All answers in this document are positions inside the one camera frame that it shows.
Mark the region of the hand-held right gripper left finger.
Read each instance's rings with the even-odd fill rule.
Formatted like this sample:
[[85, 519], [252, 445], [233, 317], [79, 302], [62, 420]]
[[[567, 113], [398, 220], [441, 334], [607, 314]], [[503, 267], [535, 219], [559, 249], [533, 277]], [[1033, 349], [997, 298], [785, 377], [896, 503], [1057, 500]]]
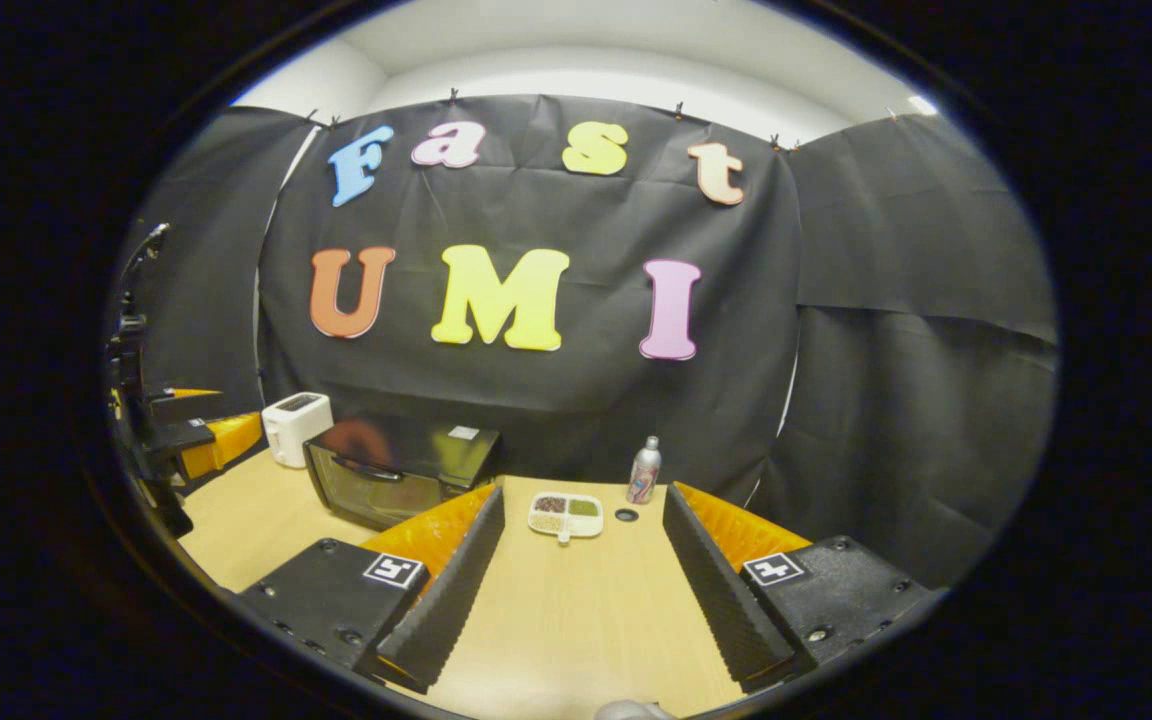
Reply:
[[308, 650], [425, 694], [456, 647], [505, 528], [502, 488], [475, 488], [367, 547], [311, 543], [238, 597]]

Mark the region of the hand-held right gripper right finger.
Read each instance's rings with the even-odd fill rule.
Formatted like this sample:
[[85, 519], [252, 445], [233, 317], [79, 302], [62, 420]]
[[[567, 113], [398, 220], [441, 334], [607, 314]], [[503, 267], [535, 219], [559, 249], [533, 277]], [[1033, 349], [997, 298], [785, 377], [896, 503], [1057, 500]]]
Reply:
[[748, 694], [878, 647], [945, 596], [858, 539], [809, 541], [682, 483], [667, 488], [664, 532], [723, 665]]

